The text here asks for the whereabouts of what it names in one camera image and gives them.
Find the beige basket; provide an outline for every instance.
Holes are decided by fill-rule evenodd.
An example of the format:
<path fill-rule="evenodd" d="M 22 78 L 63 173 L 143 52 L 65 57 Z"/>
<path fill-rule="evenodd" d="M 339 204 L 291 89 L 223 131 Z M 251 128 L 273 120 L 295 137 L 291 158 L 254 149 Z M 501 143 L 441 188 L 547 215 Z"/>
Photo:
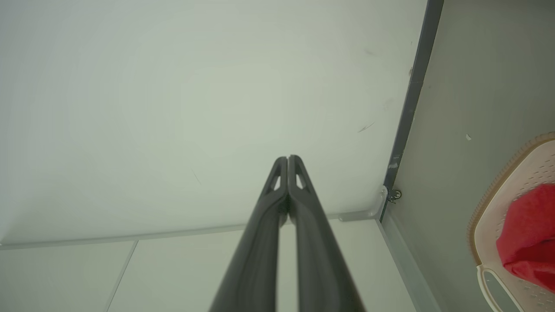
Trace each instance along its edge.
<path fill-rule="evenodd" d="M 509 273 L 501 264 L 496 240 L 510 203 L 542 183 L 555 183 L 555 132 L 528 142 L 490 185 L 468 226 L 478 283 L 495 312 L 502 312 L 488 290 L 484 273 L 499 281 L 521 312 L 555 312 L 555 295 Z"/>

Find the white cabinet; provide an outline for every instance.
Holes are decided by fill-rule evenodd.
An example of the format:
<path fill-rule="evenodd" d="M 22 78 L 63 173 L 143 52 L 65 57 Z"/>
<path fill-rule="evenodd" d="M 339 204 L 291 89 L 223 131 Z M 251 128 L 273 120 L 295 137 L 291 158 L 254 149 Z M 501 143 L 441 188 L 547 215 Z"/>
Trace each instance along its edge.
<path fill-rule="evenodd" d="M 0 311 L 103 312 L 132 245 L 0 250 Z"/>
<path fill-rule="evenodd" d="M 330 224 L 367 310 L 415 311 L 375 220 Z M 139 241 L 109 312 L 207 311 L 243 231 Z M 280 231 L 278 311 L 297 311 L 295 227 Z"/>

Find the dark door frame edge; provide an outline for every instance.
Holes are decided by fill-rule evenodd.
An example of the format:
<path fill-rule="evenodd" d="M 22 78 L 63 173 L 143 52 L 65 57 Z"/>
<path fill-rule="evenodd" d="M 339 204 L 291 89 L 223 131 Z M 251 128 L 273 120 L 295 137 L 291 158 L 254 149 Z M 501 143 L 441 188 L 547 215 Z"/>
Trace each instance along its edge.
<path fill-rule="evenodd" d="M 443 9 L 443 0 L 428 0 L 426 6 L 426 13 L 422 22 L 422 31 L 420 33 L 420 40 L 418 48 L 416 49 L 415 62 L 412 67 L 411 79 L 408 83 L 407 95 L 405 97 L 405 104 L 401 112 L 401 120 L 397 128 L 397 135 L 393 144 L 393 150 L 389 158 L 389 166 L 385 175 L 384 185 L 387 190 L 391 192 L 397 171 L 401 164 L 401 158 L 405 152 L 407 145 L 408 134 L 411 130 L 412 120 L 414 118 L 416 104 L 420 97 L 420 91 L 424 84 L 424 76 L 428 68 L 428 62 L 432 54 L 433 42 L 436 39 L 437 26 L 440 23 L 441 10 Z M 384 218 L 385 210 L 387 209 L 387 201 L 382 209 L 380 222 Z"/>

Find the red towel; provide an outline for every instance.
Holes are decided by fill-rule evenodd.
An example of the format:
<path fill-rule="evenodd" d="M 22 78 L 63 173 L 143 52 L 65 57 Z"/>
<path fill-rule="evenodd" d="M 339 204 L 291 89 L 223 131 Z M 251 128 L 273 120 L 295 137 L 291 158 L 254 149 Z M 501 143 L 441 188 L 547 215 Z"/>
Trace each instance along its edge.
<path fill-rule="evenodd" d="M 555 293 L 555 184 L 542 184 L 511 204 L 497 251 L 513 275 Z"/>

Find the basket handle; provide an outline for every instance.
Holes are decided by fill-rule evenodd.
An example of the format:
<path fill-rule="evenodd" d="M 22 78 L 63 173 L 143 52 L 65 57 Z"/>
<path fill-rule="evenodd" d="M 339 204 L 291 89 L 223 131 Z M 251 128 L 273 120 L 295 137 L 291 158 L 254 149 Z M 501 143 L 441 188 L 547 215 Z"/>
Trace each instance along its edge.
<path fill-rule="evenodd" d="M 477 266 L 476 268 L 478 269 L 478 284 L 480 285 L 482 294 L 484 295 L 484 298 L 486 298 L 486 301 L 494 312 L 503 312 L 503 310 L 501 310 L 487 287 L 485 272 L 489 272 L 499 282 L 499 285 L 501 285 L 501 287 L 503 287 L 503 290 L 507 293 L 507 295 L 509 295 L 509 298 L 511 298 L 518 311 L 525 312 L 524 309 L 522 309 L 520 303 L 518 303 L 516 298 L 513 296 L 512 292 L 509 290 L 509 288 L 507 288 L 505 283 L 503 283 L 503 281 L 499 278 L 499 275 L 497 275 L 495 271 L 490 268 L 486 268 L 485 266 L 483 266 L 483 264 Z"/>
<path fill-rule="evenodd" d="M 478 269 L 478 284 L 480 285 L 480 289 L 482 290 L 482 294 L 484 295 L 484 298 L 486 298 L 486 301 L 490 305 L 490 308 L 494 312 L 503 312 L 503 310 L 501 310 L 501 308 L 499 307 L 499 305 L 497 304 L 497 302 L 495 301 L 495 299 L 491 295 L 489 288 L 487 287 L 486 276 L 485 276 L 486 271 L 493 274 L 496 277 L 496 279 L 499 281 L 500 284 L 503 284 L 503 283 L 499 280 L 499 278 L 497 278 L 497 274 L 495 274 L 492 270 L 484 268 L 483 265 L 479 265 L 476 268 Z"/>

